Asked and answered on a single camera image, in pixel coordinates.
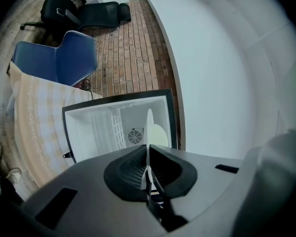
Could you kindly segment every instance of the tablecloth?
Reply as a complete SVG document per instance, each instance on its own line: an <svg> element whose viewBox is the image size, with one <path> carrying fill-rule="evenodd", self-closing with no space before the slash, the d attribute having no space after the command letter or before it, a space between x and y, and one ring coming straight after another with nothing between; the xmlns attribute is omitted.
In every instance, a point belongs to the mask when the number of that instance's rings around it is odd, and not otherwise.
<svg viewBox="0 0 296 237"><path fill-rule="evenodd" d="M27 75L10 63L15 98L15 140L27 168L39 187L66 170L69 152L62 108L92 100L89 91ZM93 98L101 95L93 93Z"/></svg>

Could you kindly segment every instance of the black frame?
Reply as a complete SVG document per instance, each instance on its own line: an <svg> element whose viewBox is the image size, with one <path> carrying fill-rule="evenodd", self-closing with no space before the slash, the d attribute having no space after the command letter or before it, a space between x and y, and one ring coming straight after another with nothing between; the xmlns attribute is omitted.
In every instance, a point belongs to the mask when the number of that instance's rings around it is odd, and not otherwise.
<svg viewBox="0 0 296 237"><path fill-rule="evenodd" d="M174 111L172 90L171 89L161 89L161 90L151 90L151 91L130 93L130 94L118 95L118 96L112 96L112 97L104 97L104 98L99 98L99 99L90 100L90 101L86 101L86 102L63 107L63 123L64 123L66 140L67 140L68 147L70 150L68 153L64 154L63 157L64 158L72 158L74 160L74 163L76 163L76 160L74 158L74 153L73 153L73 150L71 149L71 145L70 145L70 141L69 141L69 137L68 137L65 112L72 111L75 109L82 109L82 108L86 108L86 107L96 106L96 105L103 105L103 104L122 102L122 101L128 101L128 100L136 100L139 98L149 98L149 97L159 97L159 96L165 96L167 99L170 131L171 131L171 143L172 143L171 146L173 149L178 149L177 123L176 123L176 116L175 116L175 111Z"/></svg>

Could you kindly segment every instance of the cable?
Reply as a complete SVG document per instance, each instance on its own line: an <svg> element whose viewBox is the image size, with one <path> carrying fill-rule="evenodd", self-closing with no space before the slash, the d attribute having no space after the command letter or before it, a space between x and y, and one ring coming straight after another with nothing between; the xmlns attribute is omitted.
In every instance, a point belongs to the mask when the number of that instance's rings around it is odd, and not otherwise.
<svg viewBox="0 0 296 237"><path fill-rule="evenodd" d="M89 79L84 79L81 86L80 86L80 89L82 90L85 90L85 91L89 91L91 93L91 98L93 100L93 94L92 94L92 91L91 91L91 83L90 83L90 80Z"/></svg>

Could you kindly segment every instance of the blue chair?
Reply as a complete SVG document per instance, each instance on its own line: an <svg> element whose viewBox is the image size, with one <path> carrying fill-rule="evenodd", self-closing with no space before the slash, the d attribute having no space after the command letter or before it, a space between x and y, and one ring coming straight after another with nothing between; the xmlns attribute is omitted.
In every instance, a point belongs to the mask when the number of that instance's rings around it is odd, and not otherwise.
<svg viewBox="0 0 296 237"><path fill-rule="evenodd" d="M56 48L18 42L12 62L28 75L73 86L96 70L95 46L92 37L68 31Z"/></svg>

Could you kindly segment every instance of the open container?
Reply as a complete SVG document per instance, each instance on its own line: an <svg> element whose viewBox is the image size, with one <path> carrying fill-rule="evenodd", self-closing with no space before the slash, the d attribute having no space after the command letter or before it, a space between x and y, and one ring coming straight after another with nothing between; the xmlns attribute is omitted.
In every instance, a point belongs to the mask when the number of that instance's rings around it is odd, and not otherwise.
<svg viewBox="0 0 296 237"><path fill-rule="evenodd" d="M79 162L124 148L142 145L148 110L177 149L176 120L170 89L154 90L87 101L63 108L70 152Z"/></svg>

